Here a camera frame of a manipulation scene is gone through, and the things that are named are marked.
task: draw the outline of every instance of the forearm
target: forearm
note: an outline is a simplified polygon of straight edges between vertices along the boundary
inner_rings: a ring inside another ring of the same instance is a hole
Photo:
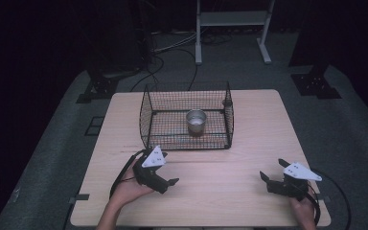
[[[123,205],[116,204],[111,205],[106,204],[103,210],[103,215],[101,216],[100,222],[98,223],[97,230],[113,230],[116,226],[116,220],[121,213]]]

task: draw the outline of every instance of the metal stand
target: metal stand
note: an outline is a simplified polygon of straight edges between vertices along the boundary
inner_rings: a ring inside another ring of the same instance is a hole
[[[87,85],[85,92],[80,94],[77,104],[88,104],[91,100],[111,99],[118,86],[119,79],[108,79],[101,72],[96,61],[88,58],[85,61],[86,71],[91,81]]]
[[[195,63],[202,64],[201,49],[201,27],[203,26],[250,26],[263,25],[262,37],[257,38],[259,49],[261,50],[264,63],[271,63],[265,47],[265,38],[268,32],[271,15],[273,13],[275,0],[270,0],[267,11],[217,11],[201,12],[200,0],[196,2],[196,42],[195,42]]]
[[[322,61],[315,64],[307,74],[291,75],[301,96],[316,96],[318,99],[340,99],[336,89],[330,87],[324,78],[328,68],[328,62]]]

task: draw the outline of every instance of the human hand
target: human hand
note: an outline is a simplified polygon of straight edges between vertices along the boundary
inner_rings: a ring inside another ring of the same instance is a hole
[[[130,164],[129,169],[122,177],[121,182],[118,184],[112,197],[106,204],[105,209],[103,210],[103,215],[98,223],[97,230],[115,229],[116,220],[122,207],[140,196],[153,192],[153,189],[148,186],[140,185],[134,178],[132,167],[136,161],[137,160],[134,160],[133,163]]]
[[[309,195],[313,197],[313,190],[309,187]],[[314,222],[314,206],[309,199],[304,197],[301,201],[294,197],[290,197],[289,205],[303,230],[316,229]]]
[[[148,186],[140,185],[134,178],[133,166],[136,161],[137,159],[129,166],[129,169],[126,171],[112,197],[109,199],[108,204],[123,207],[140,196],[154,192],[154,190]]]

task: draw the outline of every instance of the gray carpet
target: gray carpet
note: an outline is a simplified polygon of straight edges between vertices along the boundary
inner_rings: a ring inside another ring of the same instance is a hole
[[[288,67],[298,34],[268,35],[270,65],[263,63],[257,36],[233,35],[219,46],[203,46],[203,64],[197,67],[195,81],[229,81],[232,89],[279,91],[310,166],[331,176],[346,193],[352,209],[351,229],[368,229],[368,108],[349,79],[332,66],[325,77],[342,99],[300,96],[290,75],[307,73],[311,67]],[[155,38],[157,47],[164,47],[183,37]],[[192,53],[195,49],[193,45],[181,48]],[[154,74],[159,81],[192,79],[196,66],[189,54],[170,51],[159,57],[164,60],[163,68]],[[149,69],[155,71],[160,63],[155,59]],[[117,91],[129,91],[147,74],[143,71],[121,80]],[[133,91],[143,91],[146,82],[153,79],[144,80]],[[109,104],[109,100],[76,103],[88,83],[82,72],[70,85],[19,180],[18,198],[0,216],[0,229],[63,229],[64,223],[65,229],[92,229],[67,221],[68,201],[79,190],[97,140],[84,133],[94,116],[105,115]],[[327,179],[318,185],[330,199],[327,207],[333,220],[324,229],[344,229],[347,211],[342,196]]]

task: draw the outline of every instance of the white metal frame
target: white metal frame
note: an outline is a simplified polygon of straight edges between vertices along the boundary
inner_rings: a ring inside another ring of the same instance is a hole
[[[202,64],[201,27],[203,26],[246,26],[263,25],[262,37],[257,38],[264,63],[271,63],[265,47],[265,39],[273,13],[275,0],[270,0],[267,11],[216,11],[201,12],[200,0],[196,0],[195,63]]]

